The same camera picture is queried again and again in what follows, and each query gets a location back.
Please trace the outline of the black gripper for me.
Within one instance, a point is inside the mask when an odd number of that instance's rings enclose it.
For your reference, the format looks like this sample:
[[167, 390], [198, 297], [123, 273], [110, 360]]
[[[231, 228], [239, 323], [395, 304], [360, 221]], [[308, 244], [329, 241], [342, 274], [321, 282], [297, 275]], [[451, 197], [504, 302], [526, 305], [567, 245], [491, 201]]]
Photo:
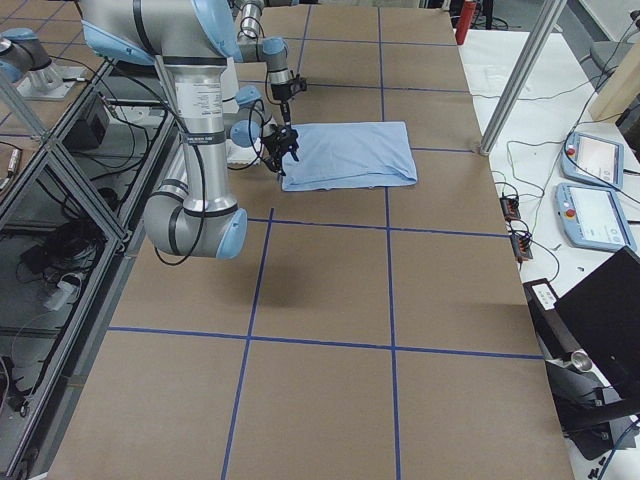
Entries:
[[271, 93], [273, 99], [279, 104], [282, 113], [289, 112], [289, 101], [293, 97], [292, 84], [290, 82], [282, 84], [272, 84]]
[[290, 154], [295, 162], [299, 162], [297, 150], [299, 148], [298, 132], [291, 127], [291, 115], [288, 110], [282, 111], [284, 125], [278, 126], [271, 134], [263, 137], [268, 157], [264, 162], [268, 168], [275, 168], [275, 173], [281, 177], [286, 175], [283, 158]]

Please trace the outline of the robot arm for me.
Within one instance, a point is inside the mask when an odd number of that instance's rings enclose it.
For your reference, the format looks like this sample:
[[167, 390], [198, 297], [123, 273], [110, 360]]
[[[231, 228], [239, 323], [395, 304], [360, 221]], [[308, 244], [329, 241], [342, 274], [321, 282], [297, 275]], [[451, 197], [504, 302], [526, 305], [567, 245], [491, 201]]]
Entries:
[[[261, 35], [270, 1], [84, 1], [83, 31], [97, 54], [154, 66], [168, 109], [180, 129], [182, 151], [144, 209], [146, 234], [157, 253], [231, 259], [242, 250], [247, 213], [228, 184], [228, 141], [267, 150], [265, 164], [283, 174], [295, 156], [298, 133], [290, 100], [306, 81], [288, 67], [287, 45]], [[256, 90], [229, 94], [222, 74], [228, 63], [263, 62], [275, 121]]]
[[281, 37], [266, 37], [261, 24], [265, 1], [230, 1], [232, 19], [238, 21], [235, 35], [237, 63], [264, 63], [271, 94], [280, 108], [284, 126], [291, 130], [289, 102], [295, 95], [297, 78], [288, 64], [288, 46]]

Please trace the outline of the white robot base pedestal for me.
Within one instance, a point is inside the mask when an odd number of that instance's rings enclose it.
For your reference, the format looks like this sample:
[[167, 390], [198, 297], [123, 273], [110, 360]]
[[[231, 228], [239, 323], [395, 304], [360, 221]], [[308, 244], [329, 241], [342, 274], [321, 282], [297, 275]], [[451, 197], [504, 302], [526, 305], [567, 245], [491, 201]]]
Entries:
[[254, 85], [239, 85], [232, 58], [227, 60], [221, 85], [228, 169], [244, 170], [264, 164], [267, 152], [262, 136], [272, 124], [272, 115], [262, 93]]

